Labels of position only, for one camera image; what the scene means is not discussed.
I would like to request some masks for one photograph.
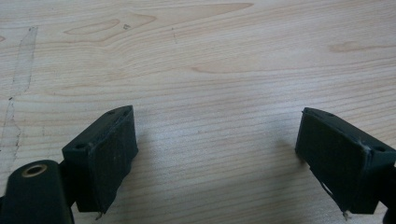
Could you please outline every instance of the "scratch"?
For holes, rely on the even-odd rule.
[[[172,27],[172,33],[173,33],[173,35],[174,35],[175,44],[177,44],[176,34],[175,34],[175,30],[174,30],[173,27]]]
[[[15,121],[15,98],[29,89],[32,66],[35,53],[35,37],[37,27],[30,27],[27,35],[20,43],[18,61],[12,80],[11,93],[8,99],[6,119],[3,124],[0,151],[2,162],[0,163],[0,179],[5,180],[10,173],[11,165],[16,160],[20,148],[21,128]]]

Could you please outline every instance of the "black plastic bracket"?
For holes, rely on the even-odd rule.
[[[105,213],[138,149],[131,105],[105,113],[67,144],[64,161],[35,161],[13,172],[0,223],[74,223],[70,206]]]
[[[342,212],[396,209],[396,150],[325,111],[305,108],[296,153]]]

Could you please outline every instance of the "textured black surface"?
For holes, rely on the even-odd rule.
[[[47,169],[40,175],[22,176],[24,170],[37,164],[44,164]],[[35,161],[12,173],[7,182],[0,223],[74,223],[64,196],[64,186],[57,162]]]
[[[390,177],[395,150],[325,111],[305,108],[296,144],[341,211],[372,214]]]
[[[131,105],[108,111],[63,148],[80,212],[107,211],[137,151]]]

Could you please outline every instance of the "wooden table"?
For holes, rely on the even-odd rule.
[[[0,192],[134,106],[132,172],[77,224],[345,223],[295,156],[301,111],[396,147],[393,0],[2,1],[0,68]]]

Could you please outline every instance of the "wood grain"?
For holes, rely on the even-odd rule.
[[[134,105],[133,170],[81,224],[345,223],[295,157],[301,111],[396,147],[395,1],[3,1],[0,59],[1,192]]]

